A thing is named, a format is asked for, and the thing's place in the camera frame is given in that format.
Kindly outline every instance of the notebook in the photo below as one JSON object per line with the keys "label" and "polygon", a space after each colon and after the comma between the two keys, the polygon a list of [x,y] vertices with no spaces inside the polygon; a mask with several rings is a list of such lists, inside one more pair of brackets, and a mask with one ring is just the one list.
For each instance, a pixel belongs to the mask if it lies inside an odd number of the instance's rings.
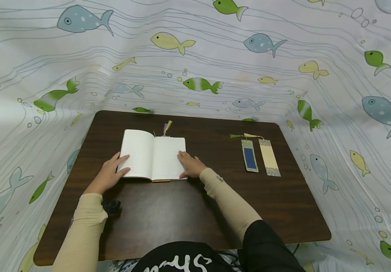
{"label": "notebook", "polygon": [[130,157],[118,167],[131,170],[124,178],[148,178],[153,182],[186,180],[179,175],[186,169],[177,154],[186,151],[185,138],[155,137],[149,132],[126,129],[120,156]]}

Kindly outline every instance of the arm sleeve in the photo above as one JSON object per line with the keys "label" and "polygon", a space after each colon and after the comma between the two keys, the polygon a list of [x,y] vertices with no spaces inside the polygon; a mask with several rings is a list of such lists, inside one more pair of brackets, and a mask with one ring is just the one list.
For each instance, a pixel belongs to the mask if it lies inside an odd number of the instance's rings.
{"label": "arm sleeve", "polygon": [[225,220],[242,242],[247,228],[262,218],[212,169],[203,170],[200,179],[205,185],[205,191],[216,201]]}
{"label": "arm sleeve", "polygon": [[238,255],[245,272],[305,272],[281,238],[263,220],[248,227]]}
{"label": "arm sleeve", "polygon": [[51,272],[96,272],[99,239],[107,218],[102,195],[82,195]]}

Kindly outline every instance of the hand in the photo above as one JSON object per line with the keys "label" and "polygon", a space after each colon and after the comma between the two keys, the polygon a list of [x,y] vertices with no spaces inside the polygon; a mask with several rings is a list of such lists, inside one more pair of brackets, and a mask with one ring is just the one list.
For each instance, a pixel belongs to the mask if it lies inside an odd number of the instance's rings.
{"label": "hand", "polygon": [[117,152],[109,161],[103,163],[102,169],[84,191],[84,194],[97,193],[102,195],[107,189],[115,186],[120,178],[130,171],[130,168],[126,167],[116,173],[116,168],[129,158],[129,155],[121,158],[119,158],[119,155],[120,152]]}
{"label": "hand", "polygon": [[181,163],[186,167],[186,171],[181,173],[179,178],[191,177],[198,178],[204,169],[207,168],[198,157],[191,157],[187,152],[179,151],[177,155]]}

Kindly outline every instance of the beige bookmark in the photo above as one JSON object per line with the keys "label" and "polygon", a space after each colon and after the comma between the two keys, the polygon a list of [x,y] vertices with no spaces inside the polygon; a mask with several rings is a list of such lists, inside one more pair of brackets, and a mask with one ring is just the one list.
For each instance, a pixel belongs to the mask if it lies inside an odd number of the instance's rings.
{"label": "beige bookmark", "polygon": [[260,150],[262,152],[263,163],[265,164],[266,174],[274,177],[281,177],[279,166],[271,146],[270,140],[259,139]]}

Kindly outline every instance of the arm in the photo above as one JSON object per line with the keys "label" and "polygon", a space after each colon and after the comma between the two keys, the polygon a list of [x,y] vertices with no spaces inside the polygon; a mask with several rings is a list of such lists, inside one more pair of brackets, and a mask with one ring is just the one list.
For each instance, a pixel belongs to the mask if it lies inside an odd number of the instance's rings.
{"label": "arm", "polygon": [[205,185],[205,191],[218,204],[233,232],[243,242],[247,228],[253,222],[262,220],[260,215],[212,169],[204,169],[200,180]]}
{"label": "arm", "polygon": [[129,168],[115,172],[129,155],[118,158],[119,152],[106,161],[101,171],[79,199],[73,223],[58,252],[51,272],[96,272],[99,240],[108,214],[102,208],[102,194],[112,188],[129,172]]}
{"label": "arm", "polygon": [[246,272],[304,272],[276,232],[238,193],[198,157],[179,152],[187,167],[181,177],[200,177],[205,191],[218,204],[227,223],[243,242],[239,262]]}

